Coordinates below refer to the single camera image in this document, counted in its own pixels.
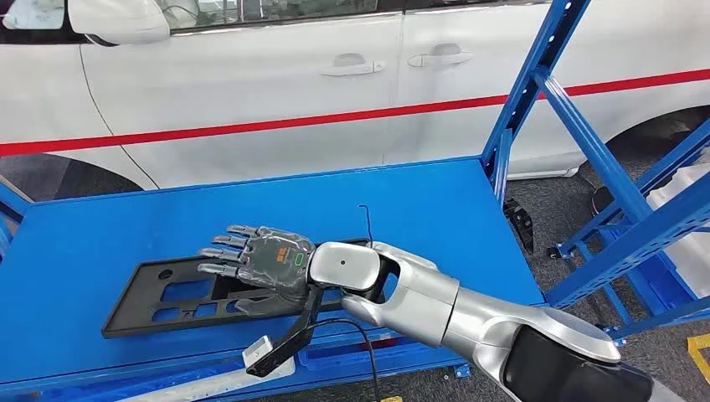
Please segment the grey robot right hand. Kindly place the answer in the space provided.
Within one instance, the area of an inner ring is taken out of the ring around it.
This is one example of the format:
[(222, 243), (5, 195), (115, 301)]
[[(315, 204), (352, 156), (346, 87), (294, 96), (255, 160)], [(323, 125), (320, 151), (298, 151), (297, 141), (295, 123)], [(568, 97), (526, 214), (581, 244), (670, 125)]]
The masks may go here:
[(309, 295), (307, 267), (316, 246), (301, 234), (265, 226), (231, 224), (227, 232), (213, 238), (213, 248), (198, 252), (213, 261), (199, 264), (197, 271), (270, 290), (258, 301), (235, 303), (235, 309), (247, 317), (300, 312)]

